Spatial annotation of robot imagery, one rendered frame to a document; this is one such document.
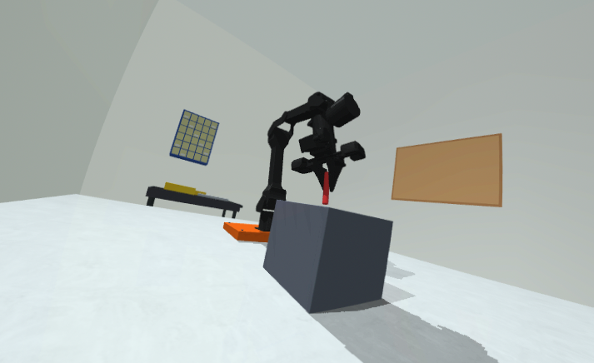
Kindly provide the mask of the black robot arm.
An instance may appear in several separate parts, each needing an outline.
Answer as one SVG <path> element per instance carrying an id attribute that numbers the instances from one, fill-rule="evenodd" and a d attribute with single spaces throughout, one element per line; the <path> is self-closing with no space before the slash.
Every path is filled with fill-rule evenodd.
<path id="1" fill-rule="evenodd" d="M 360 112 L 360 107 L 350 92 L 346 92 L 336 101 L 320 92 L 315 92 L 308 98 L 306 104 L 285 111 L 280 118 L 272 123 L 267 132 L 267 142 L 271 148 L 268 184 L 256 205 L 256 212 L 260 212 L 256 229 L 270 231 L 276 201 L 286 200 L 287 192 L 282 189 L 283 153 L 293 135 L 296 123 L 311 119 L 307 126 L 312 128 L 313 134 L 298 141 L 301 152 L 310 152 L 312 155 L 314 151 L 324 147 L 326 150 L 332 150 L 332 141 L 328 130 L 333 131 L 333 126 L 342 127 L 359 117 Z M 289 131 L 278 128 L 284 122 L 291 125 Z M 271 211 L 263 211 L 263 209 Z"/>

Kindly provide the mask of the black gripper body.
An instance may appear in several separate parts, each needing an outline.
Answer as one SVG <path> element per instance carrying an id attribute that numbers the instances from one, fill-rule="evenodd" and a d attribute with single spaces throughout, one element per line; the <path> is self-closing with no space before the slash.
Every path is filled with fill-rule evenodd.
<path id="1" fill-rule="evenodd" d="M 299 172 L 301 174 L 306 174 L 312 172 L 311 170 L 307 169 L 307 166 L 317 164 L 323 167 L 323 164 L 326 163 L 327 160 L 331 160 L 333 158 L 338 158 L 341 161 L 345 162 L 345 157 L 350 157 L 350 159 L 352 159 L 353 161 L 361 160 L 366 157 L 364 148 L 356 141 L 349 142 L 347 144 L 342 144 L 341 151 L 337 152 L 337 139 L 335 138 L 335 134 L 331 130 L 328 130 L 328 132 L 330 134 L 332 141 L 332 150 L 326 150 L 326 148 L 324 147 L 313 152 L 312 156 L 314 156 L 315 158 L 308 160 L 305 157 L 301 157 L 296 160 L 293 160 L 293 171 Z"/>

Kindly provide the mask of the red peg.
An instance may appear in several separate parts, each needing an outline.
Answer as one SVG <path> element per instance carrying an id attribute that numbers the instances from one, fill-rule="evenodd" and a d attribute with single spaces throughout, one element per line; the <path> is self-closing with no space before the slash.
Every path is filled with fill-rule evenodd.
<path id="1" fill-rule="evenodd" d="M 324 173 L 322 204 L 328 205 L 328 201 L 329 201 L 329 177 L 328 177 L 328 172 L 325 172 Z"/>

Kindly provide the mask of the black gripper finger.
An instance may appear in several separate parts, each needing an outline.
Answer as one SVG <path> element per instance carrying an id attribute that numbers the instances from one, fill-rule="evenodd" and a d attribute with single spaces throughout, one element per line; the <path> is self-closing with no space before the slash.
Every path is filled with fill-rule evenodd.
<path id="1" fill-rule="evenodd" d="M 328 167 L 330 192 L 333 192 L 335 189 L 335 186 L 337 184 L 337 179 L 340 176 L 342 169 L 344 167 L 346 167 L 347 164 L 338 158 L 333 158 L 331 160 L 327 160 L 326 164 Z"/>
<path id="2" fill-rule="evenodd" d="M 316 174 L 317 179 L 320 182 L 320 185 L 321 185 L 321 187 L 323 189 L 323 185 L 324 185 L 324 173 L 327 172 L 327 169 L 324 168 L 324 167 L 321 167 L 321 166 L 319 166 L 317 164 L 312 164 L 310 166 L 307 166 L 307 169 L 313 171 Z"/>

